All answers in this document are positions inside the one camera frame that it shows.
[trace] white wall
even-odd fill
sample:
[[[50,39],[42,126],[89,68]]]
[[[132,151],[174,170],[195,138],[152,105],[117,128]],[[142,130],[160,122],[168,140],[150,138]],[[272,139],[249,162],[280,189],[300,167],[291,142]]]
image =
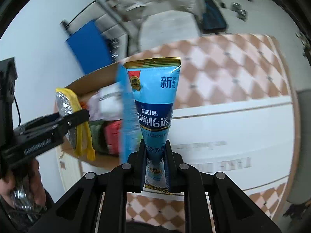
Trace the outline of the white wall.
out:
[[[15,96],[25,123],[53,112],[55,88],[83,75],[65,43],[60,27],[93,0],[30,0],[0,39],[0,60],[15,57],[18,79]],[[18,115],[13,106],[14,126]],[[42,183],[54,201],[64,194],[55,150],[38,157]]]

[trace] blue folder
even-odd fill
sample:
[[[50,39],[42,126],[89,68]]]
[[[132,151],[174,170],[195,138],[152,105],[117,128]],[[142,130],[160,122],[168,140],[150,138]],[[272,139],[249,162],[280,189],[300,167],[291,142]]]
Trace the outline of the blue folder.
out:
[[[77,57],[85,74],[112,63],[109,49],[94,20],[72,34],[67,43]]]

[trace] human hand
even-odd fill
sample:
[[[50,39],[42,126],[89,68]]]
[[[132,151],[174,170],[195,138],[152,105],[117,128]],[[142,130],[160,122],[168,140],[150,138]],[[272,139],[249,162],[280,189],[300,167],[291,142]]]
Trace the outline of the human hand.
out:
[[[34,202],[39,206],[44,206],[46,202],[45,190],[41,182],[41,175],[39,172],[39,162],[34,159],[31,162],[31,172],[29,174],[30,190],[34,197]],[[11,170],[0,179],[0,195],[1,197],[14,208],[13,200],[11,198],[11,191],[15,187],[15,177]]]

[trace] red package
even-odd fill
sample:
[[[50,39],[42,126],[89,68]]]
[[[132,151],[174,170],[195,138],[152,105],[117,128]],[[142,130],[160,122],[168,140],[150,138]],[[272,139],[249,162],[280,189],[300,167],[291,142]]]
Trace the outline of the red package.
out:
[[[113,121],[105,126],[105,138],[109,154],[119,154],[119,131],[121,129],[121,120]]]

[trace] black cable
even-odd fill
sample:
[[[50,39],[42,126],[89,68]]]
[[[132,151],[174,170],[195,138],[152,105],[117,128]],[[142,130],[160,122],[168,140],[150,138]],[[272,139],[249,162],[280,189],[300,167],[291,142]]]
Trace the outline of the black cable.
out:
[[[14,101],[15,101],[17,112],[18,112],[18,126],[21,126],[21,114],[19,113],[19,108],[18,108],[18,104],[17,104],[15,96],[14,96]]]

